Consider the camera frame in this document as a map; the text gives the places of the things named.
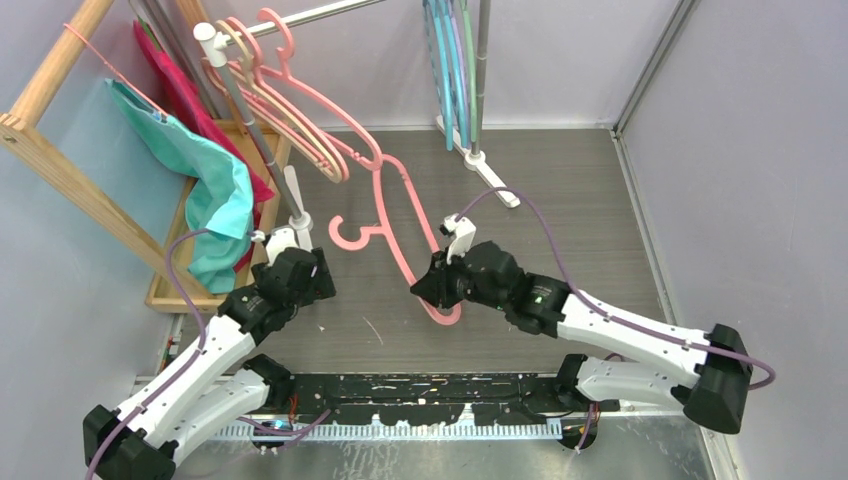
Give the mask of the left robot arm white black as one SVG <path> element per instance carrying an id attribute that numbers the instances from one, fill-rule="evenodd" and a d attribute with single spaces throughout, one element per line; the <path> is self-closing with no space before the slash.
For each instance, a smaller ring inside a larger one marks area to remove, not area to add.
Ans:
<path id="1" fill-rule="evenodd" d="M 200 444 L 238 417 L 285 409 L 295 381 L 265 354 L 250 353 L 299 310 L 336 294 L 322 248 L 287 247 L 253 268 L 189 348 L 114 409 L 83 421 L 87 478 L 170 479 Z"/>

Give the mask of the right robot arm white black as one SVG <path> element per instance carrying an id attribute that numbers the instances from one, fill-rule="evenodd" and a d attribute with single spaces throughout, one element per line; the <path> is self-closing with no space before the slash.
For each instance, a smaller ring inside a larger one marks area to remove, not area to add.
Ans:
<path id="1" fill-rule="evenodd" d="M 739 332 L 674 327 L 606 304 L 566 282 L 527 272 L 492 241 L 461 256 L 438 251 L 410 291 L 448 309 L 462 301 L 504 313 L 531 335 L 592 344 L 623 364 L 569 354 L 555 384 L 558 403 L 577 411 L 612 400 L 681 408 L 696 424 L 724 434 L 741 430 L 753 374 Z"/>

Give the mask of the green wire hanger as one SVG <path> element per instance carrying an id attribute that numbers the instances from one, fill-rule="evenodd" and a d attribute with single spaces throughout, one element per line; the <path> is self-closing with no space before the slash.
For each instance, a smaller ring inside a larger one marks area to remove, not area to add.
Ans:
<path id="1" fill-rule="evenodd" d="M 469 130 L 470 142 L 478 140 L 478 101 L 477 101 L 477 72 L 476 72 L 476 51 L 474 45 L 474 35 L 471 23 L 470 11 L 467 0 L 459 0 L 458 8 L 462 18 L 463 40 L 465 52 L 465 67 L 467 70 L 466 86 L 468 90 L 468 105 L 469 105 Z"/>

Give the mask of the light blue wire hanger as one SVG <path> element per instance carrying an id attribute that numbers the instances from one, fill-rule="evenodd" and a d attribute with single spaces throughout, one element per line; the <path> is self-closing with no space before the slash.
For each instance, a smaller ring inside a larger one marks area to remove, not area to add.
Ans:
<path id="1" fill-rule="evenodd" d="M 458 22 L 451 1 L 432 1 L 431 14 L 437 42 L 437 75 L 442 125 L 450 136 L 453 148 L 460 150 L 469 142 L 469 107 L 467 106 L 466 75 L 462 62 Z"/>

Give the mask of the purple wire hanger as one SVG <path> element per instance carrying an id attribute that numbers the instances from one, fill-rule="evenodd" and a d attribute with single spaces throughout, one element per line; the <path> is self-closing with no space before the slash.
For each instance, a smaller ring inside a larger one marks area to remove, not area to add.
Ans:
<path id="1" fill-rule="evenodd" d="M 459 133 L 461 145 L 463 148 L 470 148 L 470 130 L 469 130 L 469 109 L 466 89 L 466 68 L 463 58 L 462 41 L 460 39 L 460 31 L 457 16 L 455 13 L 455 2 L 447 1 L 446 10 L 451 21 L 451 32 L 454 38 L 454 50 L 456 59 L 454 67 L 456 71 L 456 98 L 457 98 L 457 113 Z"/>

